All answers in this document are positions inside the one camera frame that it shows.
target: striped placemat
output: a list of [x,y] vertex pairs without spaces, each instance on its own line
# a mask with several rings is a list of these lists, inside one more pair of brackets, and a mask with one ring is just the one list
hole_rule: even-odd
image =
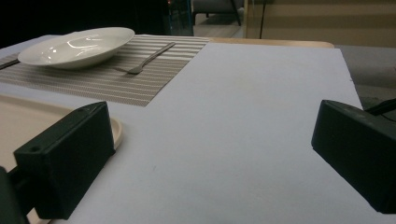
[[[169,42],[176,44],[131,76],[114,67],[133,68]],[[136,35],[111,59],[80,70],[61,70],[18,63],[0,70],[0,82],[128,105],[146,106],[205,46],[208,39],[193,36]],[[18,54],[0,59],[0,64]]]

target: beige tray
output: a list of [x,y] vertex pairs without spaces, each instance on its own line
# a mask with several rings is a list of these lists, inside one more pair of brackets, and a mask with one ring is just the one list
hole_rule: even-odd
[[[0,165],[7,171],[14,168],[16,162],[13,151],[73,110],[0,94]],[[122,140],[122,125],[117,119],[110,118],[110,121],[117,148]],[[31,224],[49,222],[38,218],[35,210],[28,214],[28,219]]]

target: floor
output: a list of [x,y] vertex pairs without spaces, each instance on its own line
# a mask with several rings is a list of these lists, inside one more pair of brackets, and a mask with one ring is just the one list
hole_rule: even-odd
[[[239,16],[243,22],[243,9]],[[243,38],[243,27],[234,15],[198,14],[193,26],[195,36]],[[396,49],[335,45],[346,60],[363,109],[396,98]],[[396,120],[396,110],[385,116]]]

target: white table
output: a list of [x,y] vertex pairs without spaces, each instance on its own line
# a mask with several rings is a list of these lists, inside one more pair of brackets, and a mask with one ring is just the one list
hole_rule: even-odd
[[[97,102],[4,83],[0,93]],[[312,149],[322,99],[361,107],[339,49],[209,43],[148,106],[108,102],[123,142],[54,223],[395,223]]]

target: plate rim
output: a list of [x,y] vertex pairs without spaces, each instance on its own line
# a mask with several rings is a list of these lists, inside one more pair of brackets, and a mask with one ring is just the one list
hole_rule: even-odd
[[[95,32],[97,33],[97,32],[103,32],[103,31],[107,31],[107,30],[123,30],[123,31],[129,32],[129,35],[127,35],[127,37],[124,37],[123,41],[120,42],[118,45],[115,45],[113,48],[107,49],[107,50],[105,50],[103,52],[99,52],[99,53],[90,55],[90,56],[85,57],[85,58],[78,58],[78,59],[75,59],[75,60],[63,61],[63,62],[58,62],[58,63],[45,63],[45,62],[42,62],[42,61],[39,61],[39,60],[34,61],[34,62],[29,62],[29,61],[26,61],[25,58],[24,58],[26,55],[29,55],[29,54],[30,55],[36,54],[36,57],[40,57],[40,55],[39,55],[39,53],[40,53],[39,51],[40,50],[38,50],[38,49],[45,49],[45,48],[47,48],[50,45],[62,44],[64,42],[66,42],[67,40],[70,40],[70,37],[76,38],[76,37],[79,37],[80,35],[81,36],[93,35]],[[132,30],[130,28],[127,28],[127,27],[104,27],[104,28],[94,28],[94,29],[89,29],[89,30],[76,31],[76,32],[69,33],[69,34],[66,34],[66,35],[55,36],[55,37],[53,37],[51,39],[44,40],[44,41],[41,41],[39,43],[36,43],[33,46],[30,46],[29,48],[26,48],[26,49],[22,50],[20,52],[20,54],[18,55],[18,60],[21,63],[26,63],[26,64],[30,64],[30,65],[34,65],[34,66],[58,66],[58,65],[62,66],[62,65],[72,64],[72,63],[81,63],[81,62],[89,60],[89,59],[91,59],[93,57],[98,57],[100,55],[109,53],[112,50],[115,50],[115,49],[118,49],[118,48],[122,47],[123,45],[125,45],[129,41],[131,41],[134,38],[134,36],[135,36],[134,30]]]

